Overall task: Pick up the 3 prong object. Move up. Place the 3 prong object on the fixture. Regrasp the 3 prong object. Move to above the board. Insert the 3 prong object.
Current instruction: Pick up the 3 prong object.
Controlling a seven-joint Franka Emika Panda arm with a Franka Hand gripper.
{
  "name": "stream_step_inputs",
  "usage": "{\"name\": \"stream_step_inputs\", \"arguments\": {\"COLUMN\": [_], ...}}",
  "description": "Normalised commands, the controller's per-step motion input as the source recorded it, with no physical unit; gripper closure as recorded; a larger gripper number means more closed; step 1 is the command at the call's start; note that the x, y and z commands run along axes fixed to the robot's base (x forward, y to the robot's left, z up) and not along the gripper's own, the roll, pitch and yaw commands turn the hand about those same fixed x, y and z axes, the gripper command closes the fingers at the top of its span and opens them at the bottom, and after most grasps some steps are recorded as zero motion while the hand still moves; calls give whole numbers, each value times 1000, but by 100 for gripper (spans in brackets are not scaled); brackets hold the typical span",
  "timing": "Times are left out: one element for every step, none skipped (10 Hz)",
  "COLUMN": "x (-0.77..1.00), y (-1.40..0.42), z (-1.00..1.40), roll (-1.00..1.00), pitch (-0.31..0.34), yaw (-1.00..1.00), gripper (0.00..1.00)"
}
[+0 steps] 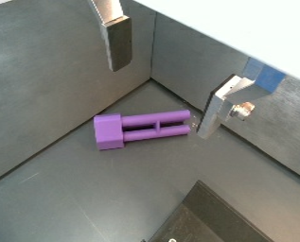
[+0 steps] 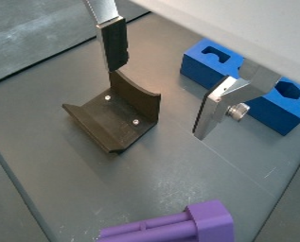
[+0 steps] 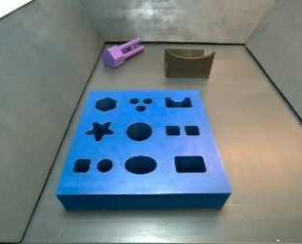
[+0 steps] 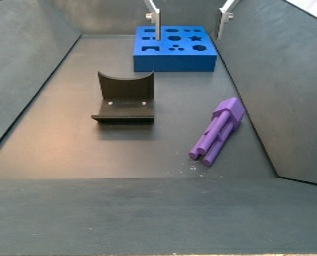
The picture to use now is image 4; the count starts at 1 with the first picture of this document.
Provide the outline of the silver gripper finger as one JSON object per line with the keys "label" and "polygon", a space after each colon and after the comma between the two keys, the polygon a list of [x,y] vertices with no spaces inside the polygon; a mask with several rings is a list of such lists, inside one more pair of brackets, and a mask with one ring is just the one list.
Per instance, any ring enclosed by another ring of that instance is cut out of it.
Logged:
{"label": "silver gripper finger", "polygon": [[226,0],[219,8],[219,24],[216,30],[216,39],[220,39],[224,24],[234,18],[232,10],[239,3],[239,0]]}
{"label": "silver gripper finger", "polygon": [[160,10],[155,6],[155,3],[152,0],[143,0],[144,5],[148,9],[148,12],[145,13],[145,19],[151,21],[155,27],[155,40],[160,40]]}

